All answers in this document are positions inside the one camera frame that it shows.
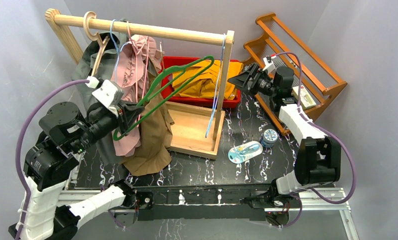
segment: fabric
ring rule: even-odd
[[[149,79],[151,83],[155,78],[149,74]],[[144,116],[163,100],[161,94],[152,98],[141,115]],[[140,124],[142,144],[134,150],[133,156],[124,157],[121,162],[133,176],[158,173],[171,162],[167,148],[170,147],[173,138],[172,124],[174,121],[166,104]]]
[[[104,39],[108,35],[109,33],[102,33],[100,34],[100,37]],[[124,33],[115,32],[113,33],[113,37],[119,48],[128,41],[128,36]],[[91,74],[98,51],[98,42],[92,41],[85,49],[77,67],[75,68],[75,71],[72,73],[72,80],[86,79]],[[106,45],[95,76],[103,79],[111,79],[116,61],[117,51],[115,50],[112,41],[109,41]],[[94,89],[87,87],[85,84],[77,84],[76,87],[81,95],[86,110],[88,110],[91,105],[98,102],[92,95]],[[101,160],[105,164],[117,164],[123,160],[122,156],[117,156],[115,153],[111,133],[97,141],[96,147],[98,153],[100,154]]]
[[[186,72],[172,82],[174,89],[180,87],[185,81],[189,80],[195,74],[200,72],[203,68],[209,65],[209,60],[201,61],[191,67]],[[215,93],[215,87],[217,82],[218,73],[220,71],[220,61],[215,60],[213,65],[201,73],[198,77],[192,80],[185,88],[180,90],[176,97],[188,97],[188,98],[204,98],[212,99]],[[243,64],[240,62],[231,61],[228,65],[228,78],[232,78],[241,73]],[[172,78],[175,79],[181,71],[174,72]],[[235,86],[229,82],[225,84],[224,98],[233,100],[236,97]]]
[[[122,88],[124,92],[122,100],[137,103],[143,97],[143,94],[146,94],[148,91],[149,79],[148,75],[145,75],[146,64],[144,63],[146,60],[152,62],[155,71],[159,72],[161,70],[161,52],[157,50],[155,40],[149,36],[133,35],[128,44],[119,53],[116,74],[114,72],[111,78],[112,81],[116,82]],[[134,128],[122,139],[113,141],[117,156],[132,156],[134,148],[140,145],[138,127]]]

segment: wooden hanger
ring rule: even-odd
[[[87,37],[92,41],[97,41],[97,43],[99,44],[99,51],[97,52],[96,61],[94,62],[93,70],[91,71],[92,76],[95,75],[98,70],[99,64],[101,62],[101,58],[102,58],[105,48],[106,48],[106,45],[108,44],[109,39],[110,39],[109,36],[106,36],[105,39],[102,41],[101,36],[99,35],[99,32],[96,32],[95,34],[92,34],[90,32],[89,20],[95,19],[95,18],[96,18],[96,13],[93,11],[88,11],[85,13],[83,22],[82,22],[82,27],[84,28],[84,32],[87,35]]]

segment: red tray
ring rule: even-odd
[[[189,64],[195,60],[198,60],[198,57],[183,57],[183,56],[164,56],[163,57],[163,64],[165,68],[169,68],[171,66],[182,66]],[[167,76],[162,80],[162,85],[164,86],[169,82],[169,77]],[[162,97],[166,98],[174,92],[174,88],[169,85],[167,88],[162,90],[161,95]],[[235,108],[240,103],[241,93],[240,90],[237,90],[236,96],[233,100],[224,99],[222,102],[223,108]],[[201,107],[212,107],[213,99],[212,98],[194,98],[194,97],[182,97],[182,96],[173,96],[169,99],[171,102],[181,103],[181,104],[189,104],[194,106],[201,106]]]

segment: brown garment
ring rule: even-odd
[[[149,74],[149,79],[151,84],[155,78]],[[164,98],[161,94],[152,98],[141,116],[143,117],[162,100]],[[122,162],[133,176],[158,173],[171,162],[167,148],[170,147],[173,139],[172,124],[174,120],[165,103],[140,123],[141,146],[135,149],[132,156],[124,157]]]

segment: wooden clothes rack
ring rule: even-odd
[[[309,93],[314,96],[314,100],[319,103],[305,113],[312,120],[316,120],[329,104],[346,87],[347,82],[342,80],[325,62],[323,62],[292,30],[290,30],[275,13],[259,16],[255,23],[262,28],[263,34],[255,40],[246,42],[243,47],[249,52],[250,58],[242,63],[246,66],[258,63],[261,68],[265,66],[263,57],[281,52],[294,52],[301,60],[303,77],[302,84]],[[281,64],[294,70],[294,74],[299,79],[299,70],[295,67],[298,62],[295,57],[281,55]],[[285,128],[277,116],[267,106],[265,100],[259,95],[256,99],[269,115],[280,133],[285,136],[290,133]]]
[[[65,47],[68,54],[76,64],[82,58],[83,51],[76,41],[69,26],[83,28],[84,18],[80,16],[62,15],[57,9],[48,9],[45,13],[46,21]],[[112,21],[95,19],[88,20],[90,29],[109,31]],[[193,43],[221,46],[224,41],[223,34],[183,30],[169,27],[142,25],[129,23],[131,34],[159,37],[165,39],[181,40]],[[115,21],[113,32],[127,33],[127,23]],[[212,110],[209,108],[167,102],[168,111],[174,120],[171,126],[172,142],[170,150],[200,157],[216,159],[223,129],[225,112],[223,111],[224,92],[229,70],[229,63],[234,43],[234,31],[227,31],[225,36],[225,49],[222,58],[221,81],[219,81],[219,95],[216,111],[212,121],[209,136],[205,138]]]

